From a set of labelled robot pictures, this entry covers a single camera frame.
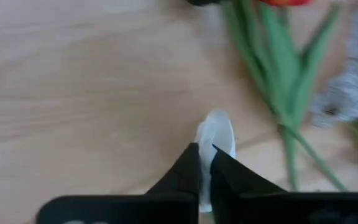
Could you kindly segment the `dark red artificial tulip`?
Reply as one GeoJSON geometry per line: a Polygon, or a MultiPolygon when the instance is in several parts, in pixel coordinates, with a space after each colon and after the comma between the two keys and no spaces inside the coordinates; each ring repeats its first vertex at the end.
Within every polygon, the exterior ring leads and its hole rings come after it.
{"type": "Polygon", "coordinates": [[[299,142],[333,186],[344,191],[344,184],[299,132],[341,8],[335,5],[329,10],[304,51],[298,52],[290,36],[288,9],[303,6],[313,0],[260,1],[260,15],[268,38],[268,56],[272,61],[269,68],[270,77],[273,78],[272,103],[277,110],[280,132],[285,144],[290,186],[294,191],[299,189],[295,164],[295,143],[299,142]]]}

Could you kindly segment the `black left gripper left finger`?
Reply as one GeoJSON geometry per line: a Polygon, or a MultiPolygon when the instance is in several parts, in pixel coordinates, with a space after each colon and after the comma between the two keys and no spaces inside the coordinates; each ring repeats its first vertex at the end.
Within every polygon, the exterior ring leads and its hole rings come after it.
{"type": "Polygon", "coordinates": [[[38,211],[36,224],[198,224],[200,158],[191,143],[140,195],[66,195],[38,211]]]}

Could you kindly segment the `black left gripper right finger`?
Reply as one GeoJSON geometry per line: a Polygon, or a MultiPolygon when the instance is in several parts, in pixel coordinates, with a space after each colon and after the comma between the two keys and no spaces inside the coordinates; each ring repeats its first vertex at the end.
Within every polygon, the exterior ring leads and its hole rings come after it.
{"type": "Polygon", "coordinates": [[[358,224],[358,192],[289,192],[221,149],[210,198],[216,224],[358,224]]]}

